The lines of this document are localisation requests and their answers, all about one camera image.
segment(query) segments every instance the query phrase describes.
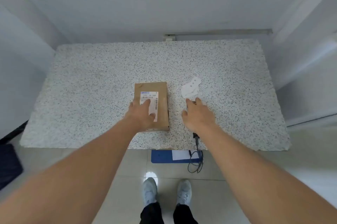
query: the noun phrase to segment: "blue mat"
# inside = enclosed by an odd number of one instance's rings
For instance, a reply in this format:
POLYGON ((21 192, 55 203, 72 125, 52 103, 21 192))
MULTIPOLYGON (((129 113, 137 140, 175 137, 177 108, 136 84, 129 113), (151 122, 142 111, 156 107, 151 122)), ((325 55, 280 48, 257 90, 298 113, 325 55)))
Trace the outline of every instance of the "blue mat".
POLYGON ((172 151, 170 150, 151 150, 151 162, 154 164, 159 163, 198 163, 199 158, 194 159, 182 159, 182 160, 173 160, 172 151))

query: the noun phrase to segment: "tiled floor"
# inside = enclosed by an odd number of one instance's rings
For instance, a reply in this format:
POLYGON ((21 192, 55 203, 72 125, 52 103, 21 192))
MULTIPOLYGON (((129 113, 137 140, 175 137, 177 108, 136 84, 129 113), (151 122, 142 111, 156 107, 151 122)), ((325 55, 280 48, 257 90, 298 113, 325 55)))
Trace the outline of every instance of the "tiled floor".
MULTIPOLYGON (((303 180, 337 206, 337 130, 327 129, 292 133, 293 147, 288 152, 263 152, 303 180)), ((12 140, 23 164, 24 173, 0 191, 0 201, 18 188, 29 175, 66 157, 73 149, 22 148, 19 137, 12 140)), ((146 177, 158 183, 159 202, 165 223, 172 214, 180 179, 192 184, 191 211, 199 223, 249 223, 211 154, 204 152, 204 167, 199 174, 187 171, 187 164, 153 164, 150 150, 127 150, 108 195, 95 218, 95 224, 139 223, 142 211, 141 185, 146 177)))

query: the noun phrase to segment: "leg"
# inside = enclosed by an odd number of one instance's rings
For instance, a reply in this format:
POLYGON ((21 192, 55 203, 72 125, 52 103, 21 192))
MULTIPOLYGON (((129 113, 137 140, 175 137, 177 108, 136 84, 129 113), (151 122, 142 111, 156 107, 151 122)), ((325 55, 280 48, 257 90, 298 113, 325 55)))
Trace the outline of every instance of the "leg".
POLYGON ((160 205, 156 200, 157 185, 153 178, 143 183, 144 209, 141 212, 140 224, 164 224, 160 205))
POLYGON ((177 206, 173 213, 175 224, 198 224, 189 208, 191 197, 191 183, 188 180, 181 181, 178 185, 177 206))

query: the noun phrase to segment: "white paper sheet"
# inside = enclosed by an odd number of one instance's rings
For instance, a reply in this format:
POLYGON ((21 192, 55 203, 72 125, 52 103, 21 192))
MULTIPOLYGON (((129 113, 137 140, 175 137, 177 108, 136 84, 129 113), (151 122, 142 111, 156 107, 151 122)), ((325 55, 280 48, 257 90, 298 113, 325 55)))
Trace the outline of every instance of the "white paper sheet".
MULTIPOLYGON (((197 153, 192 155, 193 158, 199 158, 197 153)), ((190 159, 190 155, 188 150, 172 150, 172 159, 173 160, 181 160, 181 159, 190 159)))

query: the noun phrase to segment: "black pants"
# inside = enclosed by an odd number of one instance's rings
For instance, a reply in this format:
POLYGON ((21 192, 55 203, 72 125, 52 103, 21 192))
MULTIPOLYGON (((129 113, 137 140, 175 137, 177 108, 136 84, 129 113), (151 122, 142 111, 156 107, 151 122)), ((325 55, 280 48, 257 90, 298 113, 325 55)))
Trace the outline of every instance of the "black pants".
MULTIPOLYGON (((173 213, 173 220, 175 224, 198 224, 187 205, 176 206, 173 213)), ((158 202, 151 203, 143 209, 140 224, 164 224, 158 202)))

